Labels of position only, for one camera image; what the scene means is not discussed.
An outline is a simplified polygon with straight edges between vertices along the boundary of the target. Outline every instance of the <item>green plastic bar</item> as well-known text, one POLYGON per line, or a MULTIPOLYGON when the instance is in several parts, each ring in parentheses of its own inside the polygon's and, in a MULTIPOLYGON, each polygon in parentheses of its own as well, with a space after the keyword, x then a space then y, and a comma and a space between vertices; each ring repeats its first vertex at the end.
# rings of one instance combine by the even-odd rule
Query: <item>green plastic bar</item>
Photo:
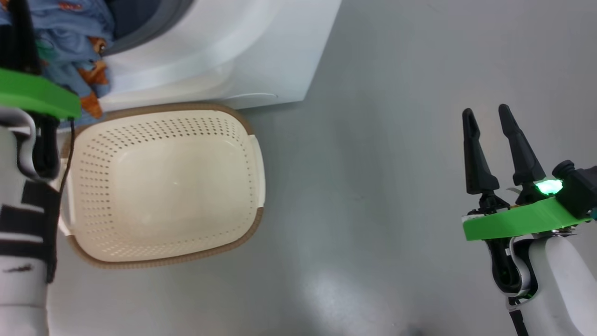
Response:
POLYGON ((62 120, 81 117, 81 100, 45 78, 0 69, 0 105, 49 114, 62 120))
POLYGON ((576 219, 555 197, 464 222, 466 240, 519 237, 590 221, 576 219))

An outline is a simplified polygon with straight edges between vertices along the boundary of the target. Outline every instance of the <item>washing machine drum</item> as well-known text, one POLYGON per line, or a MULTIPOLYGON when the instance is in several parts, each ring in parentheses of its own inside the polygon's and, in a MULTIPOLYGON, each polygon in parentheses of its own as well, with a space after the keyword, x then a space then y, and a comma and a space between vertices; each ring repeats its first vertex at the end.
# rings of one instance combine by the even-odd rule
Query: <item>washing machine drum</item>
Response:
POLYGON ((106 54, 116 54, 151 41, 172 28, 193 0, 106 0, 116 22, 116 41, 106 54))

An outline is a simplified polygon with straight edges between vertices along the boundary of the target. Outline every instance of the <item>laundry basket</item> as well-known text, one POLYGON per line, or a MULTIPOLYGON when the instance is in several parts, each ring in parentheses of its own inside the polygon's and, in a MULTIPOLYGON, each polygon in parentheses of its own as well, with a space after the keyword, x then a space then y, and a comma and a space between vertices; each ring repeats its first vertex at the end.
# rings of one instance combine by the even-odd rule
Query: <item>laundry basket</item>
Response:
POLYGON ((263 159, 236 111, 199 103, 130 109, 75 136, 59 227, 90 264, 190 261, 234 249, 256 231, 263 159))

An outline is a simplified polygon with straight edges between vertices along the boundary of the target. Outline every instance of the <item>blue cloth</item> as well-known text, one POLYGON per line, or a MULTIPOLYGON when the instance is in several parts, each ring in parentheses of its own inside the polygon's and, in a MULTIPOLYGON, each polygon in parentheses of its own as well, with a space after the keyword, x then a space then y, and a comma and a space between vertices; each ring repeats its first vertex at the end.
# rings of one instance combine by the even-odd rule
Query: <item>blue cloth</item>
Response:
MULTIPOLYGON (((28 0, 28 3, 44 68, 43 76, 75 92, 82 102, 106 95, 110 90, 107 69, 102 71, 105 80, 89 80, 91 75, 88 75, 86 81, 82 77, 83 72, 92 73, 100 64, 101 45, 108 48, 113 43, 115 24, 105 1, 28 0)), ((0 7, 0 25, 9 25, 10 14, 3 7, 0 7)), ((94 110, 94 118, 85 108, 83 104, 83 116, 78 124, 95 122, 101 115, 101 109, 99 115, 94 110)))

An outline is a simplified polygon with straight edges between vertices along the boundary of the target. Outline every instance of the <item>white washing machine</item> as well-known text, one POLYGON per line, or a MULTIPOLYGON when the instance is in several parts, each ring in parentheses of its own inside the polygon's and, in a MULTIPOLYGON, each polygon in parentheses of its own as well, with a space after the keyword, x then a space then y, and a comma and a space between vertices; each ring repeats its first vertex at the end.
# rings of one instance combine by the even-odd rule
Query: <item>white washing machine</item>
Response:
POLYGON ((341 0, 108 0, 117 23, 104 111, 303 100, 341 0), (131 18, 134 8, 135 17, 131 18))

